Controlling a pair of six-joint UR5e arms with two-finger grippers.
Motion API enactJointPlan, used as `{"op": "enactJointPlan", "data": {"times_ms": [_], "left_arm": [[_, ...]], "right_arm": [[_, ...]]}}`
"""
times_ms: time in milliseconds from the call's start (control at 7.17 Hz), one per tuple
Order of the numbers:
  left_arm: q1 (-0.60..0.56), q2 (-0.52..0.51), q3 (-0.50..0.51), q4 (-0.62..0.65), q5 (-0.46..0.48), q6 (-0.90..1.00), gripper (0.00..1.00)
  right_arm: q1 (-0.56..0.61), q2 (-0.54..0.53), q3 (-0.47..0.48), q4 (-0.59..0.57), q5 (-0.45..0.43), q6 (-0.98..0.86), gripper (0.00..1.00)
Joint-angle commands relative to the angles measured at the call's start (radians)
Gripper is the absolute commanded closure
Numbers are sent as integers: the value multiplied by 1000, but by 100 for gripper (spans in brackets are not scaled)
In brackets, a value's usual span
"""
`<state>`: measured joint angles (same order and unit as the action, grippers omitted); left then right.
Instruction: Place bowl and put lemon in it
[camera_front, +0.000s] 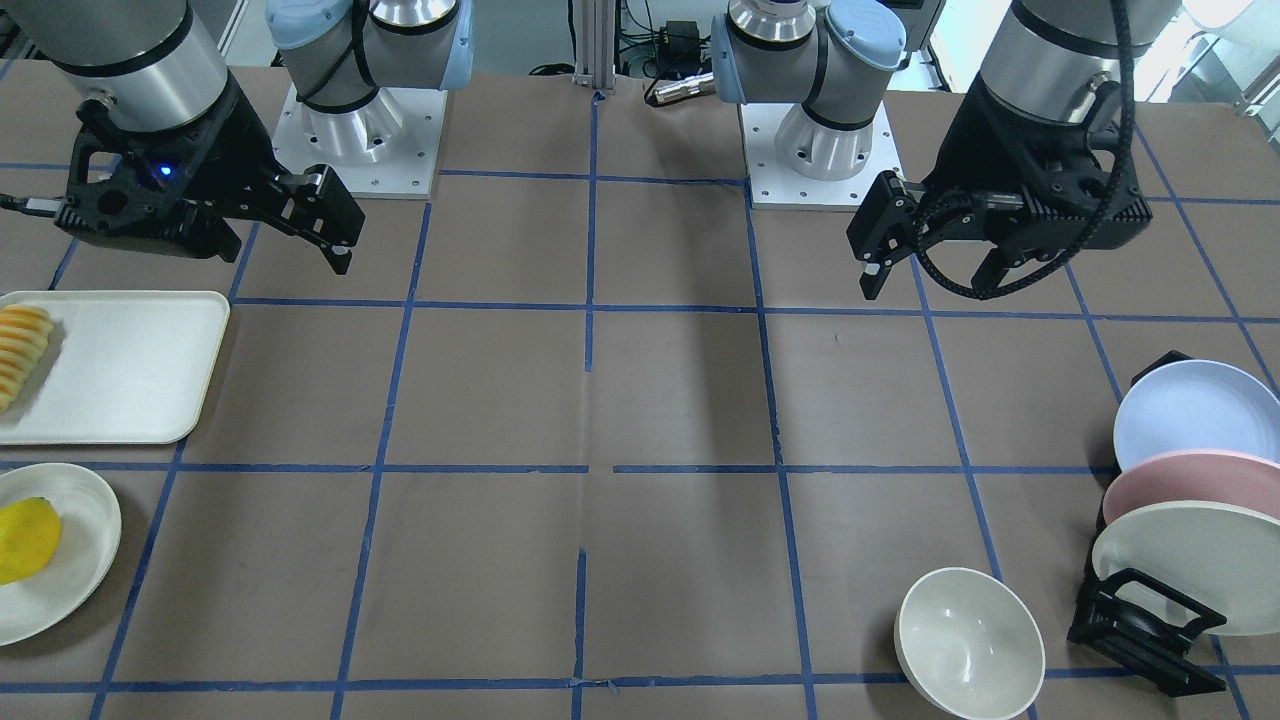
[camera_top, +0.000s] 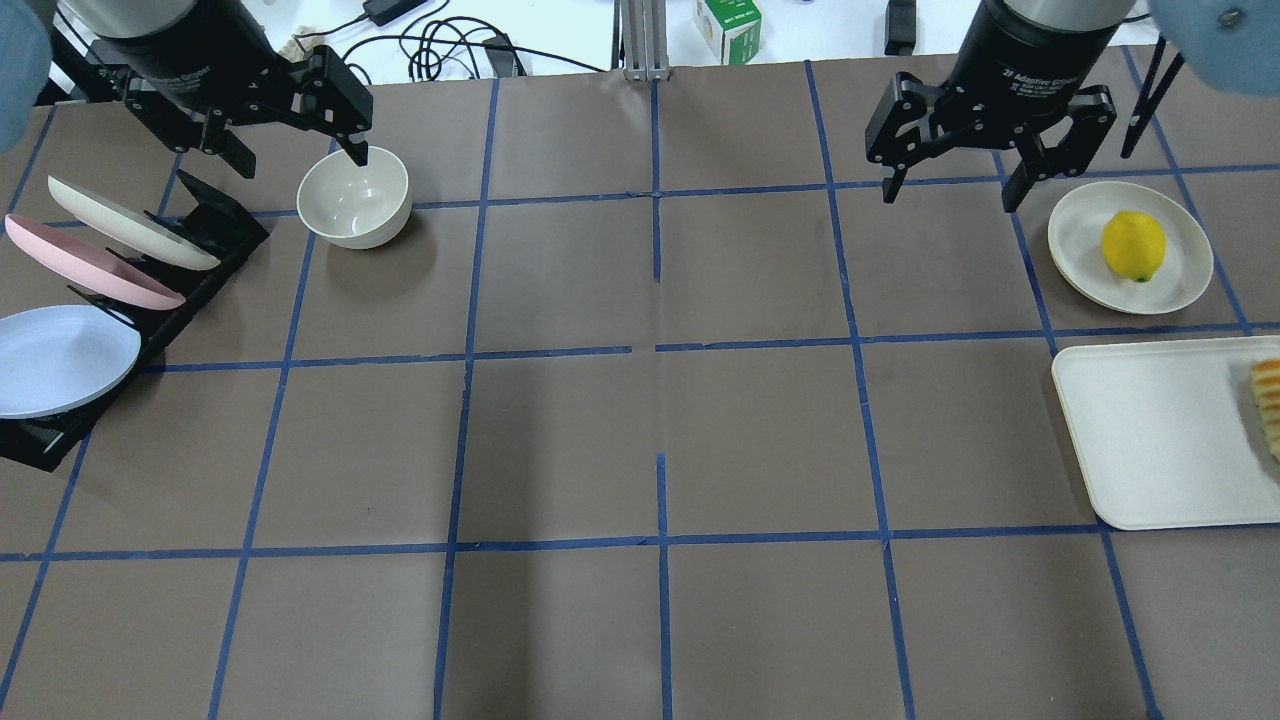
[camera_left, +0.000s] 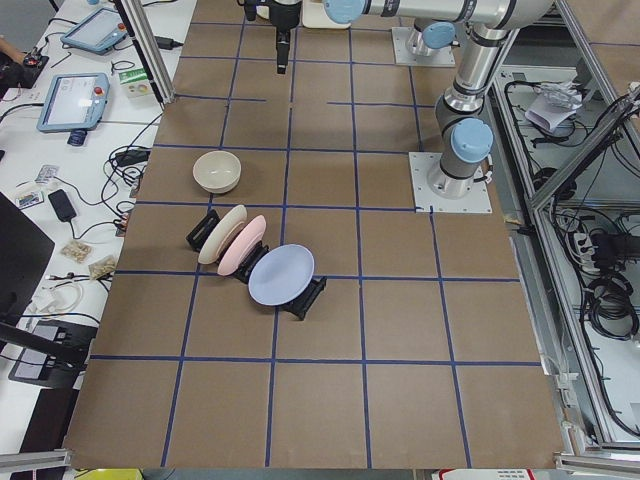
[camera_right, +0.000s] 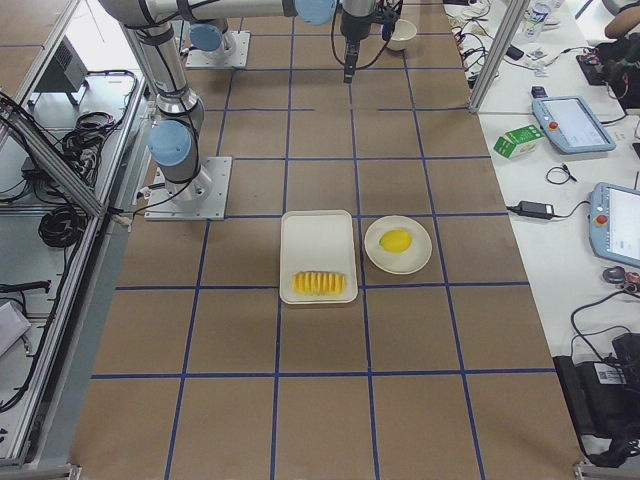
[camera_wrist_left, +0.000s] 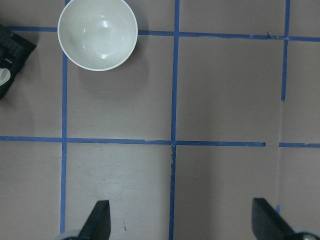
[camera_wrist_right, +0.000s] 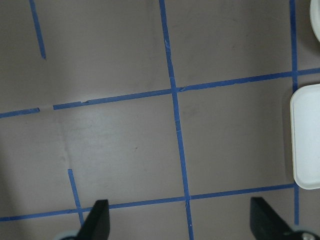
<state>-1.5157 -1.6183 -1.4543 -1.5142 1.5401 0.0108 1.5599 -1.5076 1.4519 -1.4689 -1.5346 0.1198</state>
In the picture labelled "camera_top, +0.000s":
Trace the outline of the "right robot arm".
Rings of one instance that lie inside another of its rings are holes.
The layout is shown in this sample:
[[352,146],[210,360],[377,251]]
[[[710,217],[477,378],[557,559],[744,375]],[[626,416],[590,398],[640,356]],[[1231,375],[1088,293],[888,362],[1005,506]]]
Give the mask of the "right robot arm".
[[[1039,182],[1088,169],[1117,119],[1114,96],[1087,77],[1128,18],[1129,1],[983,1],[954,68],[938,86],[899,72],[864,133],[867,159],[883,167],[892,202],[910,168],[954,149],[1018,151],[1002,190],[1015,211]],[[1155,59],[1126,128],[1129,156],[1184,65],[1229,94],[1277,92],[1275,1],[1152,1]]]

